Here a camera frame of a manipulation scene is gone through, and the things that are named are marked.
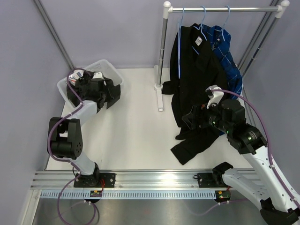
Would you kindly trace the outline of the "dark pinstriped shirt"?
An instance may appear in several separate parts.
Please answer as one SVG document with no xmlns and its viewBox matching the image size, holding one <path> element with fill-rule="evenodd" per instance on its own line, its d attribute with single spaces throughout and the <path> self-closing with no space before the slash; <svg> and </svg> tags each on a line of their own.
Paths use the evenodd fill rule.
<svg viewBox="0 0 300 225">
<path fill-rule="evenodd" d="M 84 76 L 89 76 L 93 78 L 93 74 L 96 71 L 88 71 L 84 69 L 74 70 L 72 74 L 67 77 L 67 98 L 72 102 L 74 106 L 78 106 L 83 103 L 83 101 L 79 96 L 78 91 L 78 80 Z M 115 85 L 113 80 L 104 76 L 104 85 L 105 85 L 105 93 L 106 99 L 102 101 L 92 101 L 96 103 L 97 111 L 100 111 L 104 105 L 106 108 L 110 108 L 114 105 L 121 96 L 121 86 Z"/>
</svg>

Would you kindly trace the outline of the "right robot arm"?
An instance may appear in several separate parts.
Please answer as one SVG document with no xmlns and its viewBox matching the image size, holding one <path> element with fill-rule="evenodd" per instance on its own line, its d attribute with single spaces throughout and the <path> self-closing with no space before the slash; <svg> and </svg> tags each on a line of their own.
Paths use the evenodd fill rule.
<svg viewBox="0 0 300 225">
<path fill-rule="evenodd" d="M 226 134 L 230 145 L 248 161 L 264 187 L 241 175 L 228 162 L 213 168 L 215 185 L 236 189 L 258 208 L 269 225 L 293 225 L 299 220 L 300 208 L 296 205 L 299 195 L 280 171 L 274 171 L 276 163 L 268 155 L 268 142 L 259 129 L 246 122 L 245 108 L 238 100 L 195 105 L 182 119 L 191 129 L 210 127 Z"/>
</svg>

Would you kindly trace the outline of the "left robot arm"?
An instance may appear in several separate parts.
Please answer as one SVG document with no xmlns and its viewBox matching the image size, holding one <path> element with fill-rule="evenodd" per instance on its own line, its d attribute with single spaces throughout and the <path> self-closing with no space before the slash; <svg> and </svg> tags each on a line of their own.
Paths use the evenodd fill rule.
<svg viewBox="0 0 300 225">
<path fill-rule="evenodd" d="M 78 105 L 66 116 L 50 119 L 47 152 L 55 161 L 69 163 L 76 170 L 75 187 L 103 188 L 107 176 L 83 151 L 81 126 L 109 100 L 115 99 L 111 92 L 114 83 L 104 76 L 84 72 L 75 82 L 67 77 L 60 80 L 57 86 L 66 102 L 76 102 Z"/>
</svg>

